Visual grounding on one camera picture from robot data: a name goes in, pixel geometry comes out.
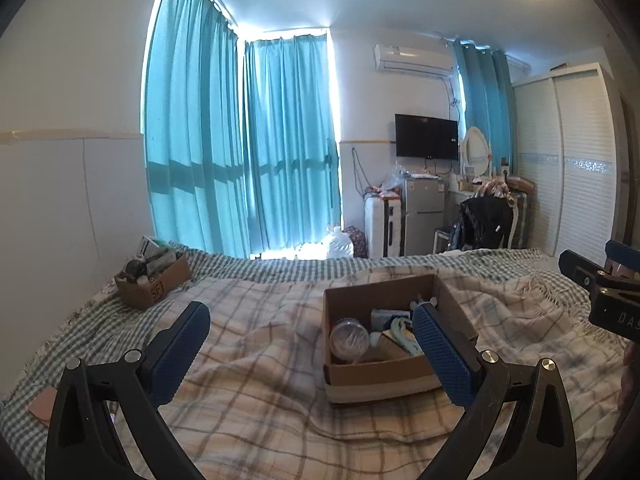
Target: stool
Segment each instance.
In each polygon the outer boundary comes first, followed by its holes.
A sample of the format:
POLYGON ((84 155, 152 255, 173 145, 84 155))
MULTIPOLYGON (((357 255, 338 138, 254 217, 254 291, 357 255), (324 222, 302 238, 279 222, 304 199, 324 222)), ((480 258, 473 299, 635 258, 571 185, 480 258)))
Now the stool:
POLYGON ((449 246, 449 236, 453 227, 439 227, 433 235, 433 254, 443 253, 449 246))

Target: white suitcase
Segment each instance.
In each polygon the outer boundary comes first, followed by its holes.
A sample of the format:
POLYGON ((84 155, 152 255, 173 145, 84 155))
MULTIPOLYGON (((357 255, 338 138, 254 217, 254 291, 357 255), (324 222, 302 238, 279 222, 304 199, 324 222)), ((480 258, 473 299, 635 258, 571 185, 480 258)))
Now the white suitcase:
POLYGON ((364 201, 364 232, 369 258, 400 256, 402 207, 399 198, 368 196, 364 201))

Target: silver screw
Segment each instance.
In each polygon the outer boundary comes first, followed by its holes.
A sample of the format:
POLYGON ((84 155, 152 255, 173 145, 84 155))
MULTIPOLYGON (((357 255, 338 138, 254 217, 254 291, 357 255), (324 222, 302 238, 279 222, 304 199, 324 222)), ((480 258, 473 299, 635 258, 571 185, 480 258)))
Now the silver screw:
POLYGON ((140 350, 129 350, 126 354, 124 354, 124 360, 127 363, 135 363, 140 361, 140 358, 142 357, 142 354, 140 353, 140 350))
POLYGON ((69 361, 66 362, 67 370, 75 370, 79 366, 80 366, 80 359, 78 359, 77 357, 72 357, 71 359, 69 359, 69 361))
POLYGON ((551 359, 542 359, 542 367, 545 370, 549 370, 550 372, 552 372, 553 370, 556 369, 556 363, 553 362, 551 359))
POLYGON ((500 356, 493 350, 485 350, 481 355, 482 359, 484 359, 488 363, 497 363, 500 360, 500 356))

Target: gray refrigerator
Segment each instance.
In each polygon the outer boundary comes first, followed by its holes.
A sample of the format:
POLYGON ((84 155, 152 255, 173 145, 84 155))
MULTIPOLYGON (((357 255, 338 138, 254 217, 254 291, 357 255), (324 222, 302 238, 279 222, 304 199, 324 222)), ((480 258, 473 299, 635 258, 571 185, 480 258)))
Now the gray refrigerator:
POLYGON ((402 183, 404 256, 431 254, 436 229, 444 221, 444 182, 435 178, 407 178, 402 183))

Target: television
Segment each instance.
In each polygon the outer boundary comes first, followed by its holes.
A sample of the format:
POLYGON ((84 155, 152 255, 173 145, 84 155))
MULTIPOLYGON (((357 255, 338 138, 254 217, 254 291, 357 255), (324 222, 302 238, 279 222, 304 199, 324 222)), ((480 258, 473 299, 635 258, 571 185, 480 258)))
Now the television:
POLYGON ((458 160, 458 122, 396 114, 396 156, 458 160))

